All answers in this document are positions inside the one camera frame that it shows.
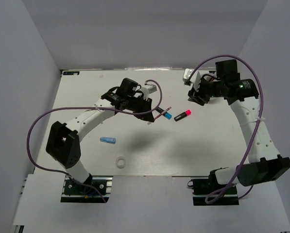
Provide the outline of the black highlighter pink cap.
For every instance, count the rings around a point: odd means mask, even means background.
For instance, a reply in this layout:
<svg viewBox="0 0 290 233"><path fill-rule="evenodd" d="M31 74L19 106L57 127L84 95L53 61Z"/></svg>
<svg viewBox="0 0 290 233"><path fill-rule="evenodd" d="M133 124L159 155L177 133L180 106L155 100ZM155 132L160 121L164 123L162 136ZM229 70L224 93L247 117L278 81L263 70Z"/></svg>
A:
<svg viewBox="0 0 290 233"><path fill-rule="evenodd" d="M177 115L176 117L174 117L174 120L177 122L179 120L182 120L182 119L188 117L189 115L191 115L191 111L186 110L186 111L182 112L181 114Z"/></svg>

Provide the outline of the blue correction tape dispenser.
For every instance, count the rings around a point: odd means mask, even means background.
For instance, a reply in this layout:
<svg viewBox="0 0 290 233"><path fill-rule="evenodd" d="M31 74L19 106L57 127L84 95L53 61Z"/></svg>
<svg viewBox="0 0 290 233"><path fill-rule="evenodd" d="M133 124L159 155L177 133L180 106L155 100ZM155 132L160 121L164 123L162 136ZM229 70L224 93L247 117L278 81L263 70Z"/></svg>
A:
<svg viewBox="0 0 290 233"><path fill-rule="evenodd" d="M101 142L104 143L109 143L109 144L115 144L116 143L116 138L112 138L112 137L101 137L100 138Z"/></svg>

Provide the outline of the red pen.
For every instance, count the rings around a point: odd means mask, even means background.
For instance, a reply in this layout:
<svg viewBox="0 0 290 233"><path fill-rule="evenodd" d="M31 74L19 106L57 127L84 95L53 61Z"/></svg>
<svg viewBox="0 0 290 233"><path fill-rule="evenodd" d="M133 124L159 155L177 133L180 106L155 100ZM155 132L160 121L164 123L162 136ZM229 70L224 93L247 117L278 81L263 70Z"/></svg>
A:
<svg viewBox="0 0 290 233"><path fill-rule="evenodd" d="M157 120L159 117L164 116L166 119L170 120L172 118L172 115L168 113L168 111L171 109L171 107L168 107L166 110L158 107L156 108L156 111L159 113L154 119Z"/></svg>

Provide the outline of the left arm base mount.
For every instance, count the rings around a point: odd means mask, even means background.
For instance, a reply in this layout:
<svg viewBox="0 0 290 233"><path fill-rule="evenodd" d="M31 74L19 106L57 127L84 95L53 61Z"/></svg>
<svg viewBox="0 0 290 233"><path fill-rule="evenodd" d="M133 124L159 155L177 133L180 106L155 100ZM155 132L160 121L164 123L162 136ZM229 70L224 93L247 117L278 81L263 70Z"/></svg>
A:
<svg viewBox="0 0 290 233"><path fill-rule="evenodd" d="M65 177L61 200L62 203L107 203L111 194L113 177L93 176L91 186L95 187L103 196L92 188L76 184L70 178Z"/></svg>

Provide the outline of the black highlighter blue cap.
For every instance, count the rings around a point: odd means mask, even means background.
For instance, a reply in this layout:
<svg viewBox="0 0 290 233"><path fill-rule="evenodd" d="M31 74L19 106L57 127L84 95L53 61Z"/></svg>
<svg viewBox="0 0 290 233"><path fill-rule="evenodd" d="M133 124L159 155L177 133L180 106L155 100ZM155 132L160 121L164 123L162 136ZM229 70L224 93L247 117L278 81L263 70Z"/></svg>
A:
<svg viewBox="0 0 290 233"><path fill-rule="evenodd" d="M171 119L172 118L172 115L170 114L170 113L168 113L167 111L165 111L164 109L162 109L162 108L160 108L160 107L158 107L157 109L156 109L156 111L158 112L158 113L160 113L160 114L162 114L165 118L167 118L167 119Z"/></svg>

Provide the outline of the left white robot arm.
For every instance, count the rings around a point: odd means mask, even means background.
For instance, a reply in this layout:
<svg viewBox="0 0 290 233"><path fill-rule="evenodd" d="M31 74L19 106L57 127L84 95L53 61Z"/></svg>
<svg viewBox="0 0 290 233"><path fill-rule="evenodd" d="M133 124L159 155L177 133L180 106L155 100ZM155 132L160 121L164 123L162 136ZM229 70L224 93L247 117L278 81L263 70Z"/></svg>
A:
<svg viewBox="0 0 290 233"><path fill-rule="evenodd" d="M80 161L80 142L98 125L113 117L118 110L128 110L140 120L154 122L151 112L151 93L157 91L154 84L137 82L125 78L120 86L109 89L91 110L68 122L55 122L51 126L46 152L76 180L75 188L82 194L92 188L92 176Z"/></svg>

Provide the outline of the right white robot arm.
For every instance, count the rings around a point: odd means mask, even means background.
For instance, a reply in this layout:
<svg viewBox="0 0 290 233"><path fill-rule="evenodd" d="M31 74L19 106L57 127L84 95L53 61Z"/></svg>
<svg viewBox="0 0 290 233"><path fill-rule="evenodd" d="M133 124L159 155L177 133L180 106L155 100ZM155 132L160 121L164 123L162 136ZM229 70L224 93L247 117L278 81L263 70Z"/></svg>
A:
<svg viewBox="0 0 290 233"><path fill-rule="evenodd" d="M251 186L276 181L288 169L290 158L282 157L275 147L262 117L263 97L251 79L242 79L235 59L220 61L214 74L193 70L183 81L192 88L188 100L201 106L211 98L224 98L234 112L241 128L247 151L245 159L235 168L220 168L211 172L209 189L221 193L233 175L234 184Z"/></svg>

